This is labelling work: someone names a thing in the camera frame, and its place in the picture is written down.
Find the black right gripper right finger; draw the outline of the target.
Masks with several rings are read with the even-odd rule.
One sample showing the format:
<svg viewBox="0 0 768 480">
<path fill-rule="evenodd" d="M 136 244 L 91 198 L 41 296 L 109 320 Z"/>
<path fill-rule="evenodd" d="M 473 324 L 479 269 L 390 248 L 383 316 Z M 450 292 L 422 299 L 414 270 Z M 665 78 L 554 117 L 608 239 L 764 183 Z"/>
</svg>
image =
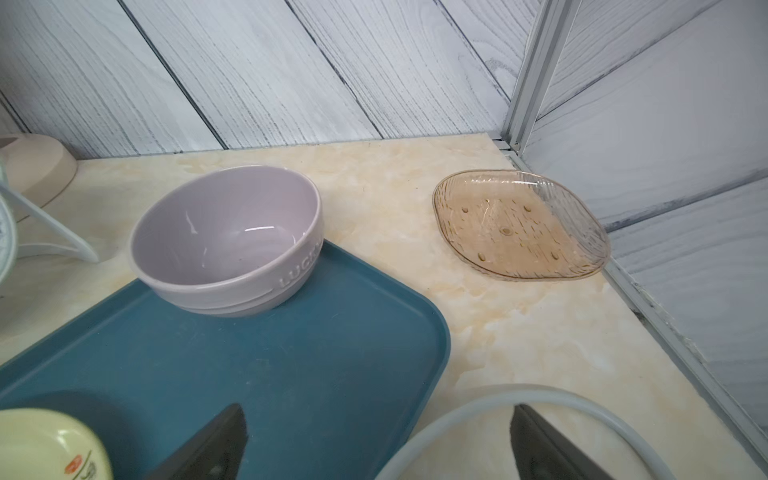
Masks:
<svg viewBox="0 0 768 480">
<path fill-rule="evenodd" d="M 612 479 L 529 405 L 514 408 L 510 442 L 521 479 Z"/>
</svg>

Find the beige desk fan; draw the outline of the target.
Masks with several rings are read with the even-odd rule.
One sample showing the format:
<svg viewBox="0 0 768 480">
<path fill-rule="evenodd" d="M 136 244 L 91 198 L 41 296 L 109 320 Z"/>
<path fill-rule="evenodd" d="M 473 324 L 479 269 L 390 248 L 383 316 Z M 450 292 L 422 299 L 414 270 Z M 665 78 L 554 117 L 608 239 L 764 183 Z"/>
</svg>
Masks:
<svg viewBox="0 0 768 480">
<path fill-rule="evenodd" d="M 77 173 L 77 161 L 58 140 L 39 134 L 1 136 L 9 186 L 38 207 L 62 193 Z"/>
</svg>

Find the teal plastic tray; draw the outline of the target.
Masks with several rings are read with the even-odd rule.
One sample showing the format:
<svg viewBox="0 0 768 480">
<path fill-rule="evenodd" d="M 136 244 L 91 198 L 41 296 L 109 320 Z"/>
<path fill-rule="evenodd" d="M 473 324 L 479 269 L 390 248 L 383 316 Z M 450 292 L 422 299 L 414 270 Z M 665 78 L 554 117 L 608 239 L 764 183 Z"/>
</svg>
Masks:
<svg viewBox="0 0 768 480">
<path fill-rule="evenodd" d="M 372 479 L 406 442 L 451 349 L 427 298 L 326 243 L 254 316 L 192 314 L 134 281 L 1 369 L 3 408 L 69 414 L 118 479 L 142 479 L 240 405 L 242 479 Z"/>
</svg>

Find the amber glass dish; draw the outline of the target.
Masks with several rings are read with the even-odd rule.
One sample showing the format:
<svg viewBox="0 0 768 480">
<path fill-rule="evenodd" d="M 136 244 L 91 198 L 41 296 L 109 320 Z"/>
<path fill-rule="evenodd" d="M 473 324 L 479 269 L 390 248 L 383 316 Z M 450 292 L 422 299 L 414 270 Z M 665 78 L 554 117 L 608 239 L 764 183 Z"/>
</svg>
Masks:
<svg viewBox="0 0 768 480">
<path fill-rule="evenodd" d="M 520 170 L 444 178 L 432 205 L 439 232 L 476 270 L 507 281 L 577 280 L 611 258 L 605 228 L 560 183 Z"/>
</svg>

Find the lilac ceramic bowl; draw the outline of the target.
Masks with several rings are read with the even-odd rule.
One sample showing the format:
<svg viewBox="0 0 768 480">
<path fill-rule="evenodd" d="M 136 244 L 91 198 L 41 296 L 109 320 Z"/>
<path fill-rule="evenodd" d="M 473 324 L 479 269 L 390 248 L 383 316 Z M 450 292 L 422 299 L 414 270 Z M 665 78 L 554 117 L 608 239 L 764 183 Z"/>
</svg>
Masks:
<svg viewBox="0 0 768 480">
<path fill-rule="evenodd" d="M 195 314 L 242 317 L 297 293 L 323 244 L 316 185 L 290 169 L 246 165 L 165 195 L 135 225 L 127 254 L 163 300 Z"/>
</svg>

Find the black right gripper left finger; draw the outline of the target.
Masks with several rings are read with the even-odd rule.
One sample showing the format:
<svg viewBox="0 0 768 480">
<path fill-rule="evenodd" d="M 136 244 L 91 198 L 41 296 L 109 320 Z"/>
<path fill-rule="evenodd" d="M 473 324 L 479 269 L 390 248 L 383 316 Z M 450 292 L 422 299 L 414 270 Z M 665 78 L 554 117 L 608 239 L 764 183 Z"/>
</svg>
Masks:
<svg viewBox="0 0 768 480">
<path fill-rule="evenodd" d="M 248 441 L 243 408 L 224 408 L 146 479 L 236 479 Z"/>
</svg>

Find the cream plate with characters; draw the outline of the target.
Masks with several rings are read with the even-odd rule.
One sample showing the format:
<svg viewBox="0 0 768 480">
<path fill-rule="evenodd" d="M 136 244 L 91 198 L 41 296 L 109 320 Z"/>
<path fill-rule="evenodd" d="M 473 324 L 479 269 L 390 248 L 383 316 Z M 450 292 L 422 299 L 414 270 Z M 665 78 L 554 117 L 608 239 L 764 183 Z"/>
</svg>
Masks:
<svg viewBox="0 0 768 480">
<path fill-rule="evenodd" d="M 101 440 L 83 422 L 37 408 L 1 412 L 3 479 L 111 479 Z"/>
</svg>

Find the right aluminium frame post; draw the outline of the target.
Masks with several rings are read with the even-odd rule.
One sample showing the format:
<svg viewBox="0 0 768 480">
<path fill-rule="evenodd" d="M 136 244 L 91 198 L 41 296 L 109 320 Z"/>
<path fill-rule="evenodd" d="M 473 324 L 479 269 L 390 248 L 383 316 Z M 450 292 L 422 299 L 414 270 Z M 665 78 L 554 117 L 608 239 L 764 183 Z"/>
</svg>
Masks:
<svg viewBox="0 0 768 480">
<path fill-rule="evenodd" d="M 575 0 L 541 2 L 501 130 L 502 140 L 518 155 L 538 118 L 580 5 Z"/>
</svg>

